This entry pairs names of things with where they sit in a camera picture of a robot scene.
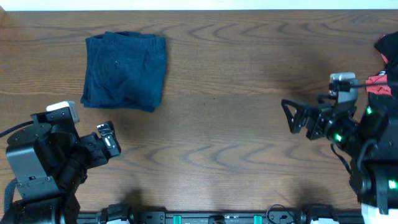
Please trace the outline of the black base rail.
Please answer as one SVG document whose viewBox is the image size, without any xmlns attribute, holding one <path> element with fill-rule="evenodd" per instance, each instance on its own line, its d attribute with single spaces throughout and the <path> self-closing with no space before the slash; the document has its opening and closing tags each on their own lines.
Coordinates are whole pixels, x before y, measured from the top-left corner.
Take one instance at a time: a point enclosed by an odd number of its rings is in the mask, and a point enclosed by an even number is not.
<svg viewBox="0 0 398 224">
<path fill-rule="evenodd" d="M 364 224 L 360 210 L 336 210 L 331 205 L 309 204 L 286 208 L 274 204 L 264 211 L 218 212 L 138 212 L 126 204 L 114 204 L 99 212 L 78 215 L 78 224 L 135 223 L 135 224 Z"/>
</svg>

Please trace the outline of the black garment in pile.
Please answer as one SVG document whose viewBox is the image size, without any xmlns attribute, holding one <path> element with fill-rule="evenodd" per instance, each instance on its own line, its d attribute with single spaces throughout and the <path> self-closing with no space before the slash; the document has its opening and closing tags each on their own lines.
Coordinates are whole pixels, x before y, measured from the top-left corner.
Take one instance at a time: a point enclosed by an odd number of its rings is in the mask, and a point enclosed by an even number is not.
<svg viewBox="0 0 398 224">
<path fill-rule="evenodd" d="M 397 32 L 382 36 L 374 48 L 387 60 L 386 73 L 389 86 L 397 86 Z"/>
</svg>

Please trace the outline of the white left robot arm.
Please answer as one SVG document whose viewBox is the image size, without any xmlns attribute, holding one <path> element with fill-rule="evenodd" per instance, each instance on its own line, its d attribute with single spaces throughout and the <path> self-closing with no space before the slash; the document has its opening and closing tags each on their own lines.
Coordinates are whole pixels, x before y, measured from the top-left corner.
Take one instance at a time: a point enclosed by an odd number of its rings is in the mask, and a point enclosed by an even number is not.
<svg viewBox="0 0 398 224">
<path fill-rule="evenodd" d="M 73 122 L 35 123 L 10 136 L 6 157 L 22 198 L 10 205 L 2 223 L 76 223 L 75 192 L 88 169 L 121 153 L 113 123 L 97 129 L 80 137 Z"/>
</svg>

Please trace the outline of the dark blue shorts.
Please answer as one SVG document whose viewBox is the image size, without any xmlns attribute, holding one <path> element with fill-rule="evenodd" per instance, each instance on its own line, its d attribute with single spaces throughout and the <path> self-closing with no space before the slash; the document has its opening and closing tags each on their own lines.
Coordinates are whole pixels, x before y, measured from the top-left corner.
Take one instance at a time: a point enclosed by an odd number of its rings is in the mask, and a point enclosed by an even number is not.
<svg viewBox="0 0 398 224">
<path fill-rule="evenodd" d="M 105 32 L 85 39 L 86 74 L 80 100 L 87 108 L 160 106 L 167 69 L 166 39 L 139 32 Z"/>
</svg>

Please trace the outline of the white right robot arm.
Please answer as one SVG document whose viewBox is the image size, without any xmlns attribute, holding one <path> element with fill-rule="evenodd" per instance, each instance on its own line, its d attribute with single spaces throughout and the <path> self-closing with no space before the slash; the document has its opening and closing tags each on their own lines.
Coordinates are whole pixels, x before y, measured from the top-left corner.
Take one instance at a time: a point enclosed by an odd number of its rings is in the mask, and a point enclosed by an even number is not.
<svg viewBox="0 0 398 224">
<path fill-rule="evenodd" d="M 353 118 L 355 101 L 334 105 L 320 96 L 317 105 L 282 100 L 290 132 L 307 129 L 309 140 L 326 138 L 351 160 L 341 162 L 361 204 L 365 223 L 397 223 L 397 99 L 368 95 L 360 121 Z"/>
</svg>

